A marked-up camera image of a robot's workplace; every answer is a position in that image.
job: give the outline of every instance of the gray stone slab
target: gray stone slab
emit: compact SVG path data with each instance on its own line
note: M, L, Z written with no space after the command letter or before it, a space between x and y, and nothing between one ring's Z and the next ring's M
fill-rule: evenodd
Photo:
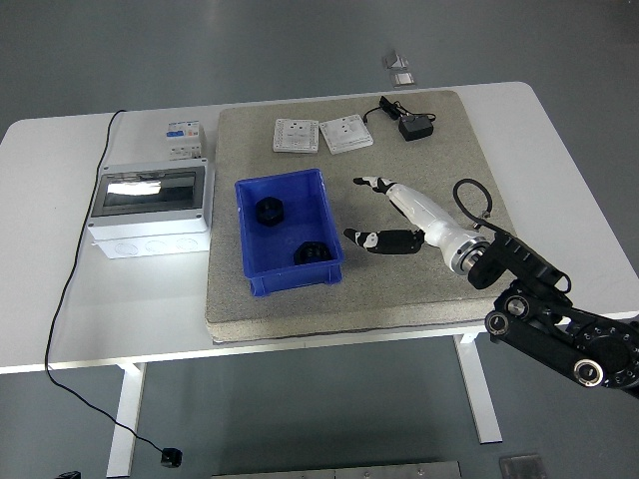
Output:
M438 202L469 227L470 221L452 198L461 178L474 178L493 195L491 220L512 225L490 168L472 131L463 105L451 91L389 96L410 111L434 113L431 137L405 142L382 111L368 115L374 144L331 155L323 138L314 155L273 152L277 118L320 122L363 115L378 96L317 102L241 107L222 112L216 151L216 187L209 262L206 322L215 341L283 338L401 326L451 324L483 318L508 284L505 276L486 290L475 290L452 273L437 248L425 245L418 254L378 255L341 242L345 261L339 284L299 287L255 298L242 270L235 182L309 168L319 168L336 228L361 231L410 229L413 226L387 197L358 187L352 178L379 176L404 183ZM477 191L462 191L468 207L485 206ZM490 232L485 232L489 239Z

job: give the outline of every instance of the robotic arm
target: robotic arm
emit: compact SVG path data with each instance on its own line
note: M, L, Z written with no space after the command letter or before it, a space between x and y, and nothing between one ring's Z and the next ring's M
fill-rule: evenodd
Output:
M476 289L493 285L507 270L516 279L495 301L485 317L491 340L503 341L585 387L602 385L623 389L639 398L639 324L626 324L572 307L567 297L569 277L541 257L530 246L485 219L471 215L453 194L464 213L475 224L494 230L489 242L478 231L464 230L447 212L416 190L377 177L355 178L388 196L395 208L418 230L362 233L348 229L344 235L370 252L415 253L426 242L441 250L445 264L459 275L467 275ZM557 284L564 280L563 290ZM569 319L567 327L559 322Z

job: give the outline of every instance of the black plastic cap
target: black plastic cap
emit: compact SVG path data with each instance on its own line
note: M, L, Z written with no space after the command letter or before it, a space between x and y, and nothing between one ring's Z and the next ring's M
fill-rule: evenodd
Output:
M330 261L331 259L332 254L330 254L328 246L321 241L305 241L293 255L293 261L296 265Z
M256 203L258 223L266 227L274 227L284 221L284 204L282 200L266 197Z

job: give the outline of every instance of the white table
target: white table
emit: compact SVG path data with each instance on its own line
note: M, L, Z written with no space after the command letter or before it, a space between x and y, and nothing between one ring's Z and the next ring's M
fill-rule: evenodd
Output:
M449 89L466 108L517 235L571 276L576 307L617 319L634 317L639 278L532 90L522 83ZM204 125L211 158L218 115L231 106L236 105L121 115L105 164L165 159L167 125L188 120ZM73 262L110 118L23 120L11 126L0 145L0 263L5 271L0 373L43 370L51 317ZM146 362L458 335L455 343L480 440L500 440L472 342L484 330L481 320L215 345L204 321L207 253L109 260L90 240L85 238L58 320L51 364L54 369L120 365L125 379L118 417L134 427ZM118 428L109 476L128 475L122 468L130 466L132 446L132 437Z

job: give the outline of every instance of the table leg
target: table leg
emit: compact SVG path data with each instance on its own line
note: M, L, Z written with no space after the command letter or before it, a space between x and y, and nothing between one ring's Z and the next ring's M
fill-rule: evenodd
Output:
M120 393L120 404L118 405L116 419L136 431L147 364L118 365L124 370L124 378L122 380L122 392ZM107 477L130 476L135 442L135 437L131 432L120 426L115 426Z
M476 334L458 334L454 337L457 357L461 366L463 381L466 384L466 392L470 409L475 420L475 427L479 442L501 442L501 432L497 423L490 391L483 375L479 353L474 342Z

